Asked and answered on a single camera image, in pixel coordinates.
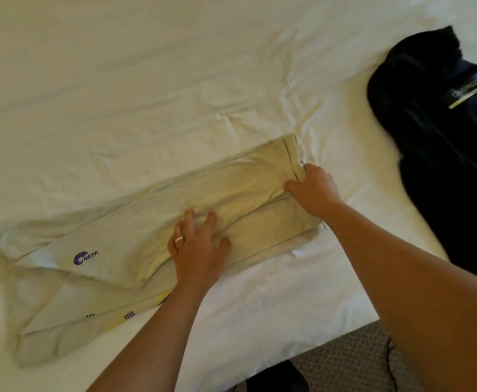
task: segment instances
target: purple logo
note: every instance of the purple logo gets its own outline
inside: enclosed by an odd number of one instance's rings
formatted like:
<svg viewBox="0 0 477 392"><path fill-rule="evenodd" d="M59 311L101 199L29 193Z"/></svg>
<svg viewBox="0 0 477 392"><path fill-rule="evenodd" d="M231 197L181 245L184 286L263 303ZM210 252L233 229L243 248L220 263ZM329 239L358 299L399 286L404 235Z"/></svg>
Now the purple logo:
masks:
<svg viewBox="0 0 477 392"><path fill-rule="evenodd" d="M89 260L90 258L92 258L93 256L96 256L98 255L98 251L94 251L93 253L90 253L88 254L88 252L80 252L77 256L75 256L75 258L73 259L73 263L75 265L80 265L82 264L83 262L85 262L86 260Z"/></svg>

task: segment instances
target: person's left hand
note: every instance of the person's left hand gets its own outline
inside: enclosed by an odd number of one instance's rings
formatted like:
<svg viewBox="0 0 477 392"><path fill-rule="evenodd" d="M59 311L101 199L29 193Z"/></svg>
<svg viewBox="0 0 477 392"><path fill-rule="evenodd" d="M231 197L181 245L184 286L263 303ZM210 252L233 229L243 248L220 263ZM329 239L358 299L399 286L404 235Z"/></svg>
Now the person's left hand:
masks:
<svg viewBox="0 0 477 392"><path fill-rule="evenodd" d="M213 244L216 232L216 213L211 211L200 231L195 231L193 210L175 225L169 238L168 250L175 262L178 284L192 284L207 292L224 270L231 242L222 238L218 248Z"/></svg>

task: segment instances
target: mattress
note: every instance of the mattress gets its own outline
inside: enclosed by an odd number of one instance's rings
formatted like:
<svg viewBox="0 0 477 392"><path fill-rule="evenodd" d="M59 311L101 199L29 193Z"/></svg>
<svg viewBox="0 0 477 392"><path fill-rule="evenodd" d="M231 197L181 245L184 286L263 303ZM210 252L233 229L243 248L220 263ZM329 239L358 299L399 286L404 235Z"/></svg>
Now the mattress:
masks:
<svg viewBox="0 0 477 392"><path fill-rule="evenodd" d="M0 223L130 198L295 133L348 204L444 257L365 88L392 45L448 24L477 63L477 0L0 0ZM153 314L19 369L5 268L0 391L85 390ZM224 390L376 318L326 229L215 285L177 390Z"/></svg>

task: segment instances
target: floor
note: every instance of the floor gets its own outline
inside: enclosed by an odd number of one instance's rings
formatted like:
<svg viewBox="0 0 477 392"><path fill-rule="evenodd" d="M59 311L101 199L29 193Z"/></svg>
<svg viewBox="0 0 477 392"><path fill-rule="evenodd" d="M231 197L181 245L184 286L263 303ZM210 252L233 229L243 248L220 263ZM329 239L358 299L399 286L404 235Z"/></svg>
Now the floor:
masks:
<svg viewBox="0 0 477 392"><path fill-rule="evenodd" d="M311 392L392 392L387 368L388 335L371 323L292 359ZM402 355L390 344L389 366L399 392L423 392ZM230 391L245 392L245 382Z"/></svg>

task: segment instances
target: hand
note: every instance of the hand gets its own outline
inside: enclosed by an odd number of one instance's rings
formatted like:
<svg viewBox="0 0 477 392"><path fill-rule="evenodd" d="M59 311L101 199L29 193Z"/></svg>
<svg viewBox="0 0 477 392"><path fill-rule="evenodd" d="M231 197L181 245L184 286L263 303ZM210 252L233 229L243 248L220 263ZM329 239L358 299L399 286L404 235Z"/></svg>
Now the hand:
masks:
<svg viewBox="0 0 477 392"><path fill-rule="evenodd" d="M197 233L193 210L188 209L184 220L175 225L169 238L168 250L175 263L178 284L192 284L206 293L218 281L224 270L231 242L222 238L218 248L213 244L216 232L216 213L211 211Z"/></svg>
<svg viewBox="0 0 477 392"><path fill-rule="evenodd" d="M333 176L311 164L305 164L304 169L307 174L303 182L287 180L284 188L307 213L327 221L328 212L343 203Z"/></svg>

